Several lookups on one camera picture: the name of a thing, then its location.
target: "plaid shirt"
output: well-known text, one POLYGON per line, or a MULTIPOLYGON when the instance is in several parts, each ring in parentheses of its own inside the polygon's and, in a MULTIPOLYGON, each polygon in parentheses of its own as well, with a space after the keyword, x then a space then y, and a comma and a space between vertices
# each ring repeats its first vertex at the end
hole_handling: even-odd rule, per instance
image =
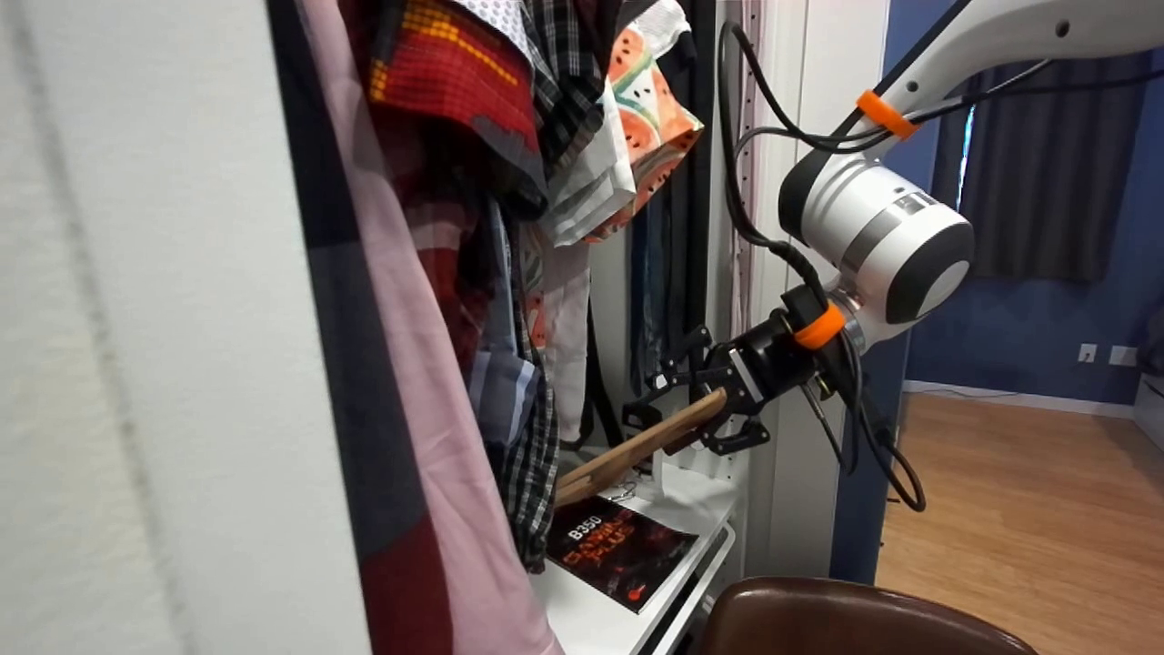
POLYGON ((602 123, 602 60, 576 0, 522 0, 546 176, 563 173, 602 123))

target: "chair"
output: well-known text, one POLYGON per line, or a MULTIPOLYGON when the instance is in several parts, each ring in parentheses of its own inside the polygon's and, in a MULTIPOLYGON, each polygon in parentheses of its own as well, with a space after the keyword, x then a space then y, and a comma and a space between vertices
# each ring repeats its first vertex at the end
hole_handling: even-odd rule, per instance
POLYGON ((976 615, 856 583, 754 580, 719 595, 697 655, 1029 655, 976 615))

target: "book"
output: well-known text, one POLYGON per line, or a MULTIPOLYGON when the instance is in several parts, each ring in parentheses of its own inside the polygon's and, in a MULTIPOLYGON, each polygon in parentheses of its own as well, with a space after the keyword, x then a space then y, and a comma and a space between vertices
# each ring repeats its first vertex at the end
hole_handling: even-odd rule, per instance
POLYGON ((548 560, 628 613, 641 613, 649 602, 689 546, 694 537, 601 494, 557 511, 548 527, 548 560))

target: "curtain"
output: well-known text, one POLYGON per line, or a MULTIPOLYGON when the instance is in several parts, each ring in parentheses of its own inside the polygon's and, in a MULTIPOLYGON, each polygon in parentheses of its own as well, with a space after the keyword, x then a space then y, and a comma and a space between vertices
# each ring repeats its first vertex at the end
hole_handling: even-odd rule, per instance
MULTIPOLYGON (((1145 89, 1070 89, 1127 79, 1148 61, 1148 54, 1059 61, 1017 85, 1017 93, 1059 93, 985 102, 943 123, 934 195, 976 222, 978 277, 1103 281, 1145 89)), ((1017 71, 1024 65, 993 71, 966 93, 1017 71)))

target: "wooden handle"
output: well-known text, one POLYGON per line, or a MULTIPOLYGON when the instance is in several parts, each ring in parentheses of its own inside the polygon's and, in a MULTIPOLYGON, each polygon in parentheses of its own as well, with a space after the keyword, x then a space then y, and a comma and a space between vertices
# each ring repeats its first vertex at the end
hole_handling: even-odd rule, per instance
POLYGON ((623 480, 635 464, 649 460, 659 447, 670 447, 694 430, 703 430, 710 420, 716 420, 728 408, 728 389, 714 389, 697 396, 697 403, 688 403, 685 412, 654 421, 649 430, 635 433, 634 440, 588 460, 585 467, 563 473, 557 480, 554 507, 583 503, 614 480, 623 480))

